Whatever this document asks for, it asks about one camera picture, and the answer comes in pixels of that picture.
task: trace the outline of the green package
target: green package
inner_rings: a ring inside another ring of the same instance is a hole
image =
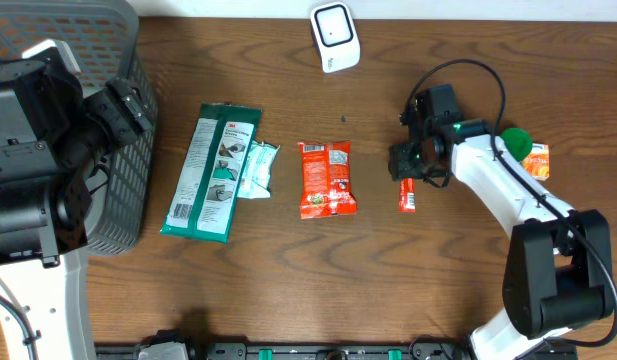
[[[161,234],[228,240],[246,154],[261,110],[203,104]]]

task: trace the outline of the wooden table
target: wooden table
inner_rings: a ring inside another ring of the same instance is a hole
[[[202,340],[409,342],[459,337],[501,307],[504,232],[466,186],[417,185],[397,212],[388,146],[419,77],[446,60],[483,60],[508,91],[505,120],[551,146],[545,186],[611,224],[617,281],[617,24],[357,21],[362,59],[323,74],[306,20],[142,19],[139,51],[161,100],[142,241],[92,258],[97,342],[134,343],[179,327]],[[493,119],[484,71],[457,66],[468,117]],[[159,235],[202,102],[261,107],[258,140],[281,145],[269,200],[239,200],[227,245]],[[351,140],[357,215],[300,220],[297,141]],[[610,321],[572,336],[600,338]],[[0,335],[0,359],[6,351]],[[617,359],[617,340],[580,349]]]

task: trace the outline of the green clip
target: green clip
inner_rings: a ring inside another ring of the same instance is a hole
[[[401,350],[388,350],[388,360],[401,360]]]
[[[259,350],[259,360],[272,360],[272,350]]]

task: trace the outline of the gray plastic basket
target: gray plastic basket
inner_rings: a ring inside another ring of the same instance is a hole
[[[138,30],[137,15],[122,0],[0,1],[0,59],[19,58],[45,39],[65,41],[81,68],[82,86],[100,88],[117,74],[127,77],[157,119],[157,99],[135,49]],[[92,254],[117,255],[136,245],[154,139],[149,131],[104,164],[110,179],[93,196],[85,221]],[[95,180],[106,177],[99,172]]]

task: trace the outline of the white electronic device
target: white electronic device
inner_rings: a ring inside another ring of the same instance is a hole
[[[357,65],[361,46],[350,9],[342,2],[318,6],[310,14],[321,67],[331,73]]]

